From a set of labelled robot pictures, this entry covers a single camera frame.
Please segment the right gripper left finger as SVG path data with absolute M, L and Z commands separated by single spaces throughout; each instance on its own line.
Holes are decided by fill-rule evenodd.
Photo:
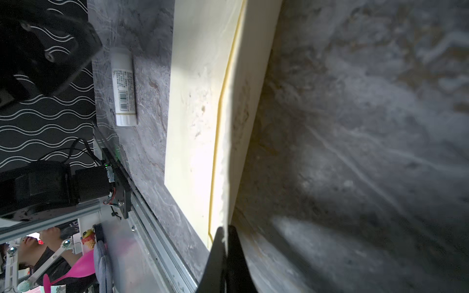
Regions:
M 225 293 L 226 264 L 225 230 L 219 227 L 196 293 Z

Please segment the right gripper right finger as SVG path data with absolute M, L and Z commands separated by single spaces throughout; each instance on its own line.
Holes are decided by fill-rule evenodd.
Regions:
M 238 232 L 228 227 L 228 292 L 257 293 L 243 252 Z

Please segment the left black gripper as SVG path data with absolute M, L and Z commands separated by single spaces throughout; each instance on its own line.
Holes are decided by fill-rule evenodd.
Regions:
M 63 61 L 50 56 L 31 26 L 71 35 L 77 47 Z M 63 91 L 101 50 L 102 43 L 87 21 L 42 10 L 35 1 L 1 1 L 1 107 L 30 99 L 15 78 L 25 73 L 46 95 Z

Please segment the cream yellow envelope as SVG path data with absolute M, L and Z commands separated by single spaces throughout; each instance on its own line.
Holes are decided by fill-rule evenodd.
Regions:
M 203 244 L 232 219 L 280 1 L 177 1 L 164 184 Z

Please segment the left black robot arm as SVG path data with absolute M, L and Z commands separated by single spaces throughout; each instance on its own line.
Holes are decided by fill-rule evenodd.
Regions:
M 108 193 L 92 151 L 91 59 L 100 41 L 86 1 L 1 2 L 1 217 L 28 222 Z

